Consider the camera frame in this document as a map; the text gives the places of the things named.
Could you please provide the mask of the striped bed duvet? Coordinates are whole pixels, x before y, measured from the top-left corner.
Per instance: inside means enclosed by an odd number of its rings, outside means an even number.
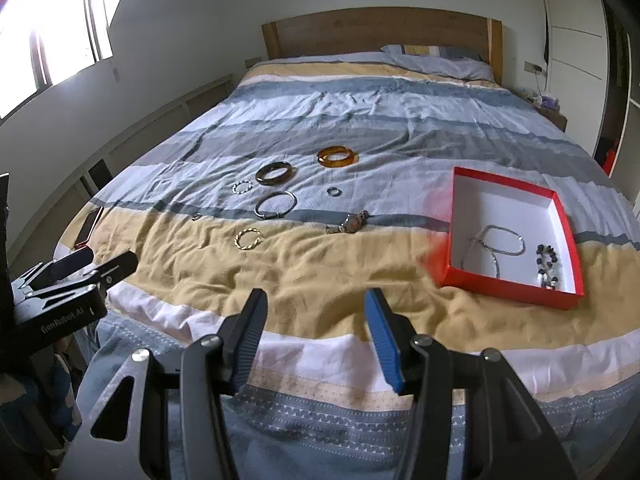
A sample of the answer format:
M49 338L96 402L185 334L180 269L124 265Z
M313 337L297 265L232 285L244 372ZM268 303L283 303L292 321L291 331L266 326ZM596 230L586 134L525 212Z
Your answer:
M318 151L357 153L326 168ZM260 185L259 168L293 177ZM584 296L562 311L440 287L425 263L449 230L452 170L557 192ZM258 200L296 208L260 220ZM382 289L419 333L451 350L504 352L578 478L622 476L639 453L639 222L582 147L508 89L409 70L383 52L256 65L228 99L122 170L103 207L96 262L126 250L137 271L81 335L88 415L137 348L155 354L216 332L254 288L268 318L247 384L224 401L244 479L388 479L410 402L386 384L363 300ZM366 210L354 234L326 234Z

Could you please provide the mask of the white wardrobe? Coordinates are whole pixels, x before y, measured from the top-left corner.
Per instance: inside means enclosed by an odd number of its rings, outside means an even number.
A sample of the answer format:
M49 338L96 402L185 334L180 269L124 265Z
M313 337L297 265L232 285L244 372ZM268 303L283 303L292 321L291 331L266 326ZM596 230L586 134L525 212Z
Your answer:
M608 175L632 202L639 196L639 92L631 41L604 0L544 0L547 90L559 99L566 133L589 155L615 150Z

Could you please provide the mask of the silver bangle with clasp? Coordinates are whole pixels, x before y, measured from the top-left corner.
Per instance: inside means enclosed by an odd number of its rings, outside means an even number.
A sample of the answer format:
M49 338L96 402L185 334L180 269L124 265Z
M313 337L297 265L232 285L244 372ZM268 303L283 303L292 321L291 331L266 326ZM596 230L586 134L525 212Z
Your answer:
M292 212L297 203L297 197L291 192L271 192L258 200L254 215L260 220L281 219Z

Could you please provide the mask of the dark brown bangle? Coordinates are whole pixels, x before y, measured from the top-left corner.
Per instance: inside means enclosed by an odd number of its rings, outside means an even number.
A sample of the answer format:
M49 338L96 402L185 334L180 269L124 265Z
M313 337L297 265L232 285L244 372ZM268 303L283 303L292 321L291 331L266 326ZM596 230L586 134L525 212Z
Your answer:
M294 167L289 162L270 162L259 168L255 180L260 185L275 186L293 177Z

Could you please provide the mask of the wooden nightstand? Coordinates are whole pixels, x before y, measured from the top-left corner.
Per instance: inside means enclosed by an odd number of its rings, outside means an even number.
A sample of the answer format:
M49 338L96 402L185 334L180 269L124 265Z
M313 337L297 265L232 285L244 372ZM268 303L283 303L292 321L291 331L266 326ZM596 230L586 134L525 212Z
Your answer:
M533 102L534 109L550 120L556 128L559 128L561 131L566 131L567 119L557 110L552 110L552 108L541 106L537 101Z

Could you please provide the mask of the black phone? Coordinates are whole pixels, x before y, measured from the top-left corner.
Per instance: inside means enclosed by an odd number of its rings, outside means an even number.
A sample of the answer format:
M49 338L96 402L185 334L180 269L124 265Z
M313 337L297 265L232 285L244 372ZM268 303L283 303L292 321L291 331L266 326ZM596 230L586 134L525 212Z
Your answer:
M102 214L103 207L93 209L89 212L80 228L78 235L76 236L76 240L73 244L73 250L77 250L88 245L90 237L93 231L96 229L96 226L98 225Z

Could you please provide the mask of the amber bangle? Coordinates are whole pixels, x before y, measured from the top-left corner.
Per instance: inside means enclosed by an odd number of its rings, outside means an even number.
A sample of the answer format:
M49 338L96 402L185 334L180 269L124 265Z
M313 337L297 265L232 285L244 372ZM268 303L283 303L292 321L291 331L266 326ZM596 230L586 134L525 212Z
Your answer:
M334 145L318 151L317 162L323 167L334 169L350 166L357 158L357 153L350 148Z

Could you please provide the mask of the red jewelry box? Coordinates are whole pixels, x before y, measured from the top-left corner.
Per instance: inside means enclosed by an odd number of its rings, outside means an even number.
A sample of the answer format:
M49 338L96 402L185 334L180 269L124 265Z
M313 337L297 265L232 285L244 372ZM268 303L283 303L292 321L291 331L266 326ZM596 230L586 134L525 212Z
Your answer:
M452 170L449 232L427 263L440 287L522 304L570 310L585 293L558 193L486 171Z

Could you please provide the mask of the wooden headboard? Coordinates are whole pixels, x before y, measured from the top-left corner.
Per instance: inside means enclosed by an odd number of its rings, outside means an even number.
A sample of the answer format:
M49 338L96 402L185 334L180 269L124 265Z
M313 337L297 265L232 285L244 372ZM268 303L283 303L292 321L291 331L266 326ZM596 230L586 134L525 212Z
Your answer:
M316 12L262 24L268 58L374 51L386 44L470 49L502 83L502 21L457 11L366 6Z

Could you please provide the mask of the window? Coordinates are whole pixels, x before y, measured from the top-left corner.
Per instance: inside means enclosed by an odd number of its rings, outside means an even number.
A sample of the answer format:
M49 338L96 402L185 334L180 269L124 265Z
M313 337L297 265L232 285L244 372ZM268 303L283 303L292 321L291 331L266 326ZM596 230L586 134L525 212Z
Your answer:
M120 0L1 0L1 118L113 56Z

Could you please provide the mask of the grey pillow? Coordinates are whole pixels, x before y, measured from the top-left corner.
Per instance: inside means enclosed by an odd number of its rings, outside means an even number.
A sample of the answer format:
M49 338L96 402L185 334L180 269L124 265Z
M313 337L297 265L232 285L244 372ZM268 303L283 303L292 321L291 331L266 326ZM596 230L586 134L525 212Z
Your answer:
M386 44L381 51L409 70L461 80L496 82L494 72L477 52L443 46Z

